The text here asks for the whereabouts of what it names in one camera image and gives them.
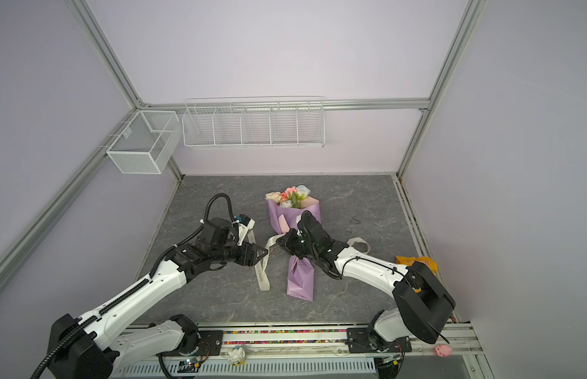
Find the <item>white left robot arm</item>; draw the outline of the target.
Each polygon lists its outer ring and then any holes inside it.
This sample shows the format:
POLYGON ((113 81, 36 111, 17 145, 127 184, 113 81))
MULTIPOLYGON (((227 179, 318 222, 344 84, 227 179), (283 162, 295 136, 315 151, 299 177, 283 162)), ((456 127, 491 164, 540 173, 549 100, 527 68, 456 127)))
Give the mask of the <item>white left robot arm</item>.
POLYGON ((104 304, 73 317, 66 314, 51 327, 47 354, 33 371, 48 370, 56 378, 109 378, 121 368, 153 355, 210 355, 195 322, 183 314, 141 332, 122 333, 160 300, 201 273, 235 263, 251 267, 268 250, 248 241, 172 246, 151 272, 104 304))

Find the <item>red pink fake rose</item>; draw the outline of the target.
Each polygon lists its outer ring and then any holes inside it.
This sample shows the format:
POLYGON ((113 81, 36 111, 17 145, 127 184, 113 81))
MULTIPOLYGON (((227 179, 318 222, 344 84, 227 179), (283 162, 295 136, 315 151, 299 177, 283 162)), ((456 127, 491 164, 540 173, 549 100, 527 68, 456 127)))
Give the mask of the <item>red pink fake rose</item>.
POLYGON ((284 192, 281 193, 281 202, 285 202, 291 199, 292 194, 297 192, 295 187, 289 187, 284 192))

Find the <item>cream printed ribbon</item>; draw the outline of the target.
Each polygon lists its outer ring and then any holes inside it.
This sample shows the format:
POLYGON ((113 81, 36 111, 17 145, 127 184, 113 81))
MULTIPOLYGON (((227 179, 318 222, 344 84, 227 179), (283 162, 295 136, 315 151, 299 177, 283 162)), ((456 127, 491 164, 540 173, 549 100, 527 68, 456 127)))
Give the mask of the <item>cream printed ribbon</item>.
MULTIPOLYGON (((257 281, 259 288, 262 292, 267 292, 271 289, 270 281, 268 279, 267 274, 265 273, 266 267, 268 265, 269 253, 272 246, 274 246, 277 242, 277 239, 282 237, 282 235, 274 235, 265 244, 265 249, 268 251, 268 254, 260 259, 258 263, 254 265, 255 273, 257 276, 257 281)), ((361 252, 368 254, 371 251, 371 246, 363 239, 359 237, 350 238, 347 241, 347 245, 349 246, 358 246, 361 247, 361 252)))

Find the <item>cream fake rose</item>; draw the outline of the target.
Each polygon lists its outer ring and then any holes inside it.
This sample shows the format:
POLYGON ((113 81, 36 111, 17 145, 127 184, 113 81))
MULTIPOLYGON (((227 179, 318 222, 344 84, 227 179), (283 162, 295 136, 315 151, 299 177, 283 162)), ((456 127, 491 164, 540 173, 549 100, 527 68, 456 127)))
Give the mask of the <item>cream fake rose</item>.
POLYGON ((265 199, 267 201, 273 201, 277 205, 282 201, 282 194, 280 192, 272 192, 265 194, 265 199))

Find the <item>white fake rose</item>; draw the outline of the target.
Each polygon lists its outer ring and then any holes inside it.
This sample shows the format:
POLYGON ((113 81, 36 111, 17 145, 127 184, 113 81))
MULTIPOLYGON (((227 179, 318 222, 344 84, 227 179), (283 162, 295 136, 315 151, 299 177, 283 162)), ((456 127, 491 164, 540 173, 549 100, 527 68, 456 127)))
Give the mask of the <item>white fake rose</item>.
POLYGON ((286 200, 279 204, 281 208, 293 208, 293 202, 291 200, 286 200))
POLYGON ((311 190, 307 186, 304 186, 304 185, 297 186, 296 191, 297 191, 298 197, 301 200, 306 199, 309 196, 309 194, 311 193, 311 190))

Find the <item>pink purple wrapping paper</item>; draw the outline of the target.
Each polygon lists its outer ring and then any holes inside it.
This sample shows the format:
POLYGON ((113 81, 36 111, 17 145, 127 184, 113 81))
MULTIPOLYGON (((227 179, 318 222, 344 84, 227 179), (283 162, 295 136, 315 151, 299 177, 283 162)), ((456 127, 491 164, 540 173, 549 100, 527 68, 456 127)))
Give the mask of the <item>pink purple wrapping paper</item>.
MULTIPOLYGON (((308 198, 302 202, 302 208, 284 208, 274 200, 267 200, 268 216, 271 226, 278 235, 284 235, 290 229, 295 229, 304 211, 309 211, 321 222, 320 202, 314 198, 308 198)), ((287 295, 306 301, 313 301, 315 270, 310 260, 298 258, 294 255, 290 258, 287 274, 287 295)))

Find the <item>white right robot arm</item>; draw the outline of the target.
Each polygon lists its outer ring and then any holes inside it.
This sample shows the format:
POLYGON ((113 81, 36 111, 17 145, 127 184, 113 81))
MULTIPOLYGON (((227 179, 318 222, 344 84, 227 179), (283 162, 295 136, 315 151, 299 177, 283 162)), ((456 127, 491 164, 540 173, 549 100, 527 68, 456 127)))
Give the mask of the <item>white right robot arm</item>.
POLYGON ((422 262, 386 262, 359 250, 361 243, 295 229, 276 239, 285 251, 309 259, 331 278, 356 279, 394 299, 394 309, 379 311, 363 333, 366 342, 362 346, 371 352, 386 352, 399 339, 411 336, 426 344, 445 340, 442 331, 455 301, 432 270, 422 262))

